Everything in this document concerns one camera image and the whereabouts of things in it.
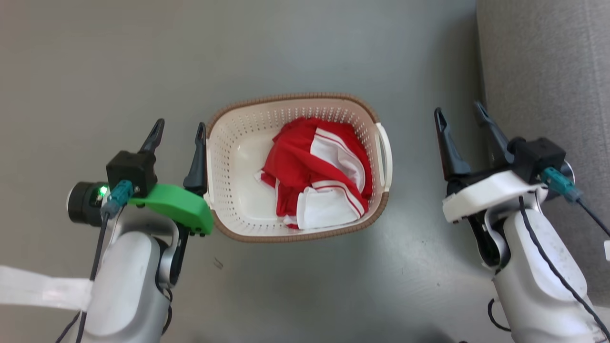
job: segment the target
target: brown woven rim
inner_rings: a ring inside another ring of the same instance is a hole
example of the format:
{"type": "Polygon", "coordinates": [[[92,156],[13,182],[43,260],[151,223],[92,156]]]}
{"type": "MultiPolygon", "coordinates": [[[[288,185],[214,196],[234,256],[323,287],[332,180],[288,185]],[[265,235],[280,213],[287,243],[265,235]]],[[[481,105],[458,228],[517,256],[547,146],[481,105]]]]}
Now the brown woven rim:
{"type": "MultiPolygon", "coordinates": [[[[220,119],[220,117],[222,117],[223,115],[225,115],[226,113],[228,113],[231,110],[238,109],[240,107],[246,107],[246,106],[251,106],[251,105],[262,104],[262,103],[271,103],[271,102],[275,102],[275,101],[296,100],[296,99],[312,99],[312,98],[317,98],[317,99],[343,99],[343,100],[352,101],[352,102],[360,105],[362,108],[364,108],[367,111],[368,115],[371,116],[371,119],[373,120],[373,122],[379,123],[379,117],[377,116],[377,113],[375,113],[375,111],[366,102],[364,102],[362,99],[360,99],[360,98],[358,98],[356,96],[353,96],[353,95],[350,95],[350,94],[346,94],[346,93],[296,93],[296,94],[266,96],[266,97],[263,97],[263,98],[256,98],[256,99],[251,99],[251,100],[246,100],[246,101],[240,101],[238,103],[230,104],[230,105],[222,108],[221,110],[216,112],[214,117],[212,117],[212,119],[210,120],[209,124],[207,125],[207,138],[210,138],[210,134],[212,132],[212,129],[214,128],[214,125],[220,119]]],[[[260,236],[260,237],[243,236],[241,234],[236,234],[235,232],[233,232],[229,228],[227,228],[222,223],[220,218],[218,218],[218,216],[216,214],[216,211],[212,211],[212,216],[214,217],[214,225],[220,230],[220,232],[222,232],[225,236],[227,236],[227,237],[229,237],[231,239],[234,239],[234,240],[238,240],[240,242],[246,242],[246,243],[288,243],[288,242],[299,242],[299,241],[302,241],[302,240],[322,239],[322,238],[339,236],[339,235],[342,235],[342,234],[354,233],[356,231],[360,231],[360,230],[362,230],[364,228],[367,228],[367,227],[371,226],[375,222],[375,220],[377,220],[377,218],[379,218],[379,216],[381,216],[383,211],[386,209],[387,200],[389,199],[389,196],[390,196],[389,192],[384,192],[381,195],[381,202],[379,203],[379,206],[377,207],[377,210],[375,210],[373,215],[366,222],[363,222],[363,223],[360,223],[360,224],[357,224],[357,225],[347,226],[347,227],[341,228],[341,229],[335,229],[335,230],[332,230],[332,231],[324,231],[324,232],[320,232],[320,233],[310,233],[310,234],[296,234],[294,236],[282,236],[282,237],[275,237],[275,236],[260,236]]]]}

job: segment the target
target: basket handle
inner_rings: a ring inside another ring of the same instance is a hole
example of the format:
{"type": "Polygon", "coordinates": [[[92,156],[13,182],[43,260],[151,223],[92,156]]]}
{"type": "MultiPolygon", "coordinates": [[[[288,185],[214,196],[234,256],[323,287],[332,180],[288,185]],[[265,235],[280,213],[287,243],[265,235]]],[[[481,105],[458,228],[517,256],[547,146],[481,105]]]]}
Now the basket handle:
{"type": "Polygon", "coordinates": [[[384,129],[381,123],[375,123],[375,125],[379,131],[379,135],[376,135],[379,143],[377,144],[379,177],[381,178],[381,185],[384,188],[384,192],[389,192],[390,186],[392,185],[392,148],[390,147],[390,140],[387,138],[386,129],[384,129]]]}

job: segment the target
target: gray sofa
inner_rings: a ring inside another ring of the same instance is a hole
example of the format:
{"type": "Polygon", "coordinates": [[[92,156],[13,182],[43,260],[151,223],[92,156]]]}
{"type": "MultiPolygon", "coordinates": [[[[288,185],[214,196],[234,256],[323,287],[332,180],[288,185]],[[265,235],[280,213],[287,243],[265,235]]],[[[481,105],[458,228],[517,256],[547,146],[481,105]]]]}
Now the gray sofa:
{"type": "MultiPolygon", "coordinates": [[[[548,137],[567,151],[586,203],[610,224],[610,1],[480,0],[487,110],[509,138],[548,137]]],[[[610,306],[605,233],[579,207],[544,205],[594,304],[610,306]]]]}

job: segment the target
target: garment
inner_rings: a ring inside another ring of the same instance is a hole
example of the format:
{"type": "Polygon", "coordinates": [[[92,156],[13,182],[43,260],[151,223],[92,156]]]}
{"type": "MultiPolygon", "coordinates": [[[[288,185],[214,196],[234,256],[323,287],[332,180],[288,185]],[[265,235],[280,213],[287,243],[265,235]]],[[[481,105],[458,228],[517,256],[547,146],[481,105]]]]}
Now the garment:
{"type": "Polygon", "coordinates": [[[371,167],[351,125],[299,118],[273,141],[260,179],[275,188],[276,213],[286,225],[341,225],[368,211],[371,167]]]}

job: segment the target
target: white plastic basket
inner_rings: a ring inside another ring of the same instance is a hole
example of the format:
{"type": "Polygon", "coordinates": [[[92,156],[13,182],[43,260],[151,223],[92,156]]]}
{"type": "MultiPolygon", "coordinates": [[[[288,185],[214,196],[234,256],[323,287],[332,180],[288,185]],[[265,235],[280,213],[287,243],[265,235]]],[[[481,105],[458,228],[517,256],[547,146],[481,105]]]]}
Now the white plastic basket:
{"type": "Polygon", "coordinates": [[[370,226],[383,212],[392,183],[392,151],[386,130],[362,100],[341,93],[279,95],[232,104],[207,127],[205,195],[215,226],[242,242],[292,242],[351,233],[370,226]],[[274,191],[256,181],[272,138],[294,119],[350,123],[367,150],[373,176],[368,212],[356,222],[299,230],[278,219],[274,191]]]}

